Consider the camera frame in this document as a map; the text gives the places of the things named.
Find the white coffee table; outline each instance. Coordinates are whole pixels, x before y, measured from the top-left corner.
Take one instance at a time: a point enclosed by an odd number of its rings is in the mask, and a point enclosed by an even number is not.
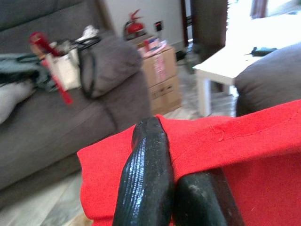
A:
[[[223,84],[224,91],[229,94],[234,79],[249,65],[261,57],[245,56],[246,51],[224,47],[203,63],[196,65],[198,83],[198,107],[202,116],[211,113],[210,81]]]

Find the table leg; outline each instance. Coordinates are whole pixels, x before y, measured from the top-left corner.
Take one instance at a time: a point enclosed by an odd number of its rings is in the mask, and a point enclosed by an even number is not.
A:
[[[210,80],[197,77],[198,80],[198,110],[201,116],[211,113]]]
[[[222,85],[222,90],[225,94],[231,95],[231,86],[223,84]]]

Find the red object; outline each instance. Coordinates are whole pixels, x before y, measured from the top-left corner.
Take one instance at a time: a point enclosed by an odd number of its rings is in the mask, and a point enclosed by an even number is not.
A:
[[[168,136],[175,181],[223,167],[247,226],[300,225],[301,100],[237,118],[158,118]],[[112,224],[133,129],[78,152],[81,202],[95,226]]]
[[[42,65],[44,67],[46,67],[46,68],[49,68],[48,62],[46,60],[42,60]],[[71,105],[73,103],[73,100],[72,100],[71,96],[69,95],[69,93],[66,92],[66,91],[64,91],[64,89],[63,89],[63,87],[61,85],[61,82],[58,79],[58,77],[56,75],[54,75],[54,74],[51,74],[51,78],[53,79],[53,81],[55,81],[55,85],[57,86],[59,92],[61,93],[64,102],[67,105]]]
[[[127,33],[128,34],[136,34],[137,32],[141,31],[144,29],[144,24],[138,23],[137,19],[140,19],[141,17],[136,17],[136,14],[140,10],[135,11],[134,13],[131,14],[131,24],[127,27]]]
[[[45,49],[47,52],[51,53],[55,57],[59,57],[62,54],[59,53],[55,48],[49,45],[48,40],[45,35],[41,32],[34,32],[30,35],[30,43],[36,45],[39,49]]]

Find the gray sofa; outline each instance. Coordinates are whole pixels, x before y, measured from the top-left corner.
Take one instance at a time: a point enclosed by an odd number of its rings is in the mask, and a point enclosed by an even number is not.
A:
[[[0,53],[30,52],[34,31],[50,40],[76,39],[92,24],[102,38],[113,38],[95,0],[0,0],[0,5]],[[138,68],[123,77],[122,71],[103,75],[104,82],[110,76],[119,82],[96,100],[76,89],[70,91],[73,105],[66,106],[58,92],[37,90],[16,106],[0,125],[0,207],[79,170],[79,149],[151,115],[144,74]]]
[[[301,99],[301,42],[276,50],[236,79],[237,116]]]

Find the wall outlet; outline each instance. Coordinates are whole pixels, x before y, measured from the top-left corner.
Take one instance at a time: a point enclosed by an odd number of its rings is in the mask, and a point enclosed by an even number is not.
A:
[[[155,29],[157,32],[160,32],[163,30],[163,21],[158,21],[155,23]]]

